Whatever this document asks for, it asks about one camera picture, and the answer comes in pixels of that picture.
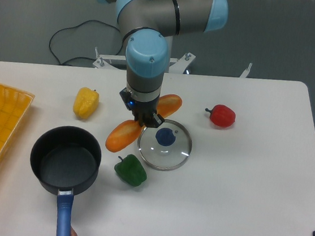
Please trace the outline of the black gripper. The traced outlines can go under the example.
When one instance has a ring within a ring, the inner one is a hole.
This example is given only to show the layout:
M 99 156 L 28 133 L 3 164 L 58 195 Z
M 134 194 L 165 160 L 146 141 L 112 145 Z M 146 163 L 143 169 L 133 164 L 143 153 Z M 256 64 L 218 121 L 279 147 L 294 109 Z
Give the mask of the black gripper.
M 157 104 L 159 96 L 154 100 L 142 102 L 135 100 L 129 91 L 124 88 L 119 92 L 126 108 L 132 112 L 134 121 L 137 121 L 139 125 L 158 128 L 165 122 L 163 116 L 157 113 Z

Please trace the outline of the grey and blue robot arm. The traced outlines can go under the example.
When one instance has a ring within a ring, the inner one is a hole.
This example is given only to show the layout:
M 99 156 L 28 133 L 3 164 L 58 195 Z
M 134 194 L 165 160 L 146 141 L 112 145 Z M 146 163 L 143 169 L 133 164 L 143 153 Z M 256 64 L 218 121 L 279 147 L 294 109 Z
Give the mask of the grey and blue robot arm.
M 223 28 L 228 0 L 98 0 L 115 3 L 127 64 L 126 87 L 120 96 L 134 120 L 157 128 L 163 75 L 169 68 L 168 37 Z

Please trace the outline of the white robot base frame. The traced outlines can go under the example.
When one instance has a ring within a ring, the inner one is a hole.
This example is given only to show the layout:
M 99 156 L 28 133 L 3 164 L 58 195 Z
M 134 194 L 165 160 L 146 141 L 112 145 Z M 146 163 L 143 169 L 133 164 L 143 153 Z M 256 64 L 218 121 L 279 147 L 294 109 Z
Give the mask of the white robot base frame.
M 97 58 L 93 61 L 93 67 L 95 68 L 105 68 L 113 69 L 118 68 L 124 70 L 127 66 L 126 58 L 124 55 L 101 55 L 98 54 L 97 47 L 95 51 Z M 185 53 L 181 58 L 171 58 L 169 63 L 169 68 L 166 72 L 175 73 L 175 74 L 189 74 L 189 67 L 196 59 L 196 56 L 191 52 Z

